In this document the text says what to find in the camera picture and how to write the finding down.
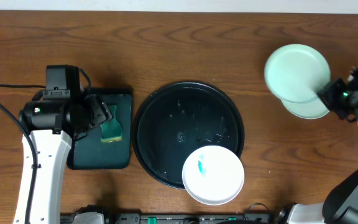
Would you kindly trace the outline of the mint green plate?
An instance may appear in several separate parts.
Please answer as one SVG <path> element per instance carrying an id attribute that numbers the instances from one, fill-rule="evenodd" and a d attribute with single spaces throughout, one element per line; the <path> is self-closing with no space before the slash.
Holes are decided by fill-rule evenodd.
<path id="1" fill-rule="evenodd" d="M 269 56 L 264 78 L 277 98 L 290 103 L 308 103 L 330 82 L 331 70 L 327 60 L 314 48 L 289 44 Z"/>
<path id="2" fill-rule="evenodd" d="M 318 119 L 329 113 L 319 98 L 307 103 L 291 103 L 285 100 L 282 100 L 282 103 L 290 113 L 303 119 Z"/>

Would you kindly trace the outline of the green scrubbing sponge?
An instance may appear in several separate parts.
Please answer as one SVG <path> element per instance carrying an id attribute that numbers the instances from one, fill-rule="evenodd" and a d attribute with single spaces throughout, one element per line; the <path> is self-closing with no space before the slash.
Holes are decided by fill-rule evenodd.
<path id="1" fill-rule="evenodd" d="M 123 136 L 123 130 L 120 122 L 116 118 L 116 105 L 109 106 L 109 110 L 112 114 L 112 119 L 101 125 L 101 142 L 115 142 L 120 141 Z"/>

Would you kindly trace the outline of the mint green plate back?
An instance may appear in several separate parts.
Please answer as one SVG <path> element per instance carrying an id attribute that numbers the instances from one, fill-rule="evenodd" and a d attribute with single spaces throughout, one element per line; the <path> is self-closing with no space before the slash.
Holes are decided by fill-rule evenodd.
<path id="1" fill-rule="evenodd" d="M 314 48 L 289 44 L 269 56 L 264 78 L 277 98 L 290 103 L 308 103 L 330 82 L 331 70 L 327 60 Z"/>

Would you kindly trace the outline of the white plate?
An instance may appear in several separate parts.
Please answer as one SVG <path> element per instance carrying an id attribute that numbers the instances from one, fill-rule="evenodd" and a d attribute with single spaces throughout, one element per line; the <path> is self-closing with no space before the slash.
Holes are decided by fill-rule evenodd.
<path id="1" fill-rule="evenodd" d="M 241 192 L 245 172 L 241 160 L 221 146 L 204 146 L 186 159 L 182 172 L 185 190 L 205 205 L 223 205 Z"/>

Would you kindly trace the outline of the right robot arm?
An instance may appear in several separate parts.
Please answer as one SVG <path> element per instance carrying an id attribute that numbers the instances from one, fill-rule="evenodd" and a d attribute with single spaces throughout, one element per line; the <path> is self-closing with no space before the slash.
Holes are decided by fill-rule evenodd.
<path id="1" fill-rule="evenodd" d="M 358 68 L 350 72 L 347 82 L 338 78 L 318 92 L 329 111 L 341 120 L 358 125 Z M 294 204 L 284 208 L 276 223 L 358 223 L 358 169 L 337 185 L 323 203 Z"/>

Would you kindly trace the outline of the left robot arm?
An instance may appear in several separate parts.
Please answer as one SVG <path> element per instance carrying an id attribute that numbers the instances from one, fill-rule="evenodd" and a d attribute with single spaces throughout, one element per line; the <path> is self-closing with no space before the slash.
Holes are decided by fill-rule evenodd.
<path id="1" fill-rule="evenodd" d="M 44 96 L 20 113 L 24 164 L 14 223 L 60 223 L 63 175 L 73 140 L 112 120 L 95 95 Z"/>

